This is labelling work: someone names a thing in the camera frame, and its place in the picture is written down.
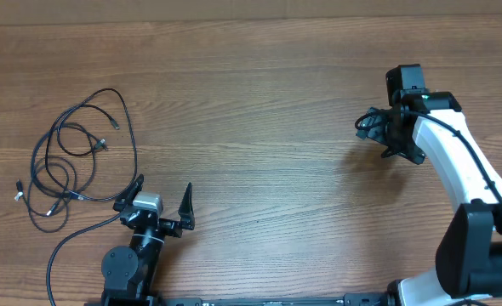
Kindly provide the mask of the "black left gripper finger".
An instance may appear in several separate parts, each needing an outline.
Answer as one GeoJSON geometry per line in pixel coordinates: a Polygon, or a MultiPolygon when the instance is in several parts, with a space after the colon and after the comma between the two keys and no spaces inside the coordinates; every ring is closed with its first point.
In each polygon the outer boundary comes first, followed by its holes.
{"type": "Polygon", "coordinates": [[[119,196],[116,197],[113,203],[113,210],[121,212],[126,206],[132,206],[132,202],[137,194],[142,191],[144,183],[144,175],[140,174],[119,196]]]}
{"type": "Polygon", "coordinates": [[[192,205],[192,183],[189,183],[186,187],[178,214],[180,215],[181,228],[184,230],[194,230],[195,216],[192,205]]]}

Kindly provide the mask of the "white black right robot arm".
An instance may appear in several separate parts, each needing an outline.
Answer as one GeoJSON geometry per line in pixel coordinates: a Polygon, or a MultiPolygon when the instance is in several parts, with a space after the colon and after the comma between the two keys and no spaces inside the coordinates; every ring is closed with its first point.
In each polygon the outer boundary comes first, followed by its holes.
{"type": "Polygon", "coordinates": [[[429,160],[454,217],[434,266],[389,286],[386,305],[482,305],[502,298],[502,178],[482,153],[449,92],[396,91],[389,109],[370,108],[357,137],[415,164],[429,160]]]}

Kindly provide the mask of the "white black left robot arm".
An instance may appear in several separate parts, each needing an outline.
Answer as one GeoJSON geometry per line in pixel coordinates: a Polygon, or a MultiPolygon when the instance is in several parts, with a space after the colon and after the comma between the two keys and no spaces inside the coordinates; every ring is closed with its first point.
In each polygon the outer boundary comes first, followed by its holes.
{"type": "Polygon", "coordinates": [[[192,184],[188,184],[180,203],[178,220],[162,217],[163,200],[159,194],[143,191],[140,175],[119,197],[113,208],[121,224],[133,231],[127,246],[116,246],[102,259],[104,289],[100,304],[164,305],[152,293],[161,250],[167,237],[180,238],[185,230],[195,229],[192,184]]]}

